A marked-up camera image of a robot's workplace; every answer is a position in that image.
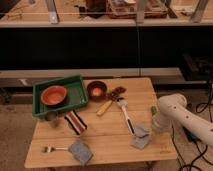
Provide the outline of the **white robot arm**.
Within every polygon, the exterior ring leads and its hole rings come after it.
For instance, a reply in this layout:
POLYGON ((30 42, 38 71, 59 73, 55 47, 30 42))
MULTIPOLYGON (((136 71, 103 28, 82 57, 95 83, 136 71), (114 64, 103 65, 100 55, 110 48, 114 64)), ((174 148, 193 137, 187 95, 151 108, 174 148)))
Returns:
POLYGON ((152 128, 164 132, 170 120, 178 121, 205 144, 213 147, 213 123, 186 109, 187 99, 182 94, 162 96, 157 100, 157 113, 152 116, 152 128))

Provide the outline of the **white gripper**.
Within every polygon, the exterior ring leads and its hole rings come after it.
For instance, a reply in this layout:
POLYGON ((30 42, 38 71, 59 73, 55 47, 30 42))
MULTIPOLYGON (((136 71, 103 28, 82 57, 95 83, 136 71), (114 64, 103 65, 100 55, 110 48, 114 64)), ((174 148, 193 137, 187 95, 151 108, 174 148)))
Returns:
POLYGON ((167 132, 171 128, 171 121, 165 115, 157 113, 152 116, 152 129, 157 133, 167 132))

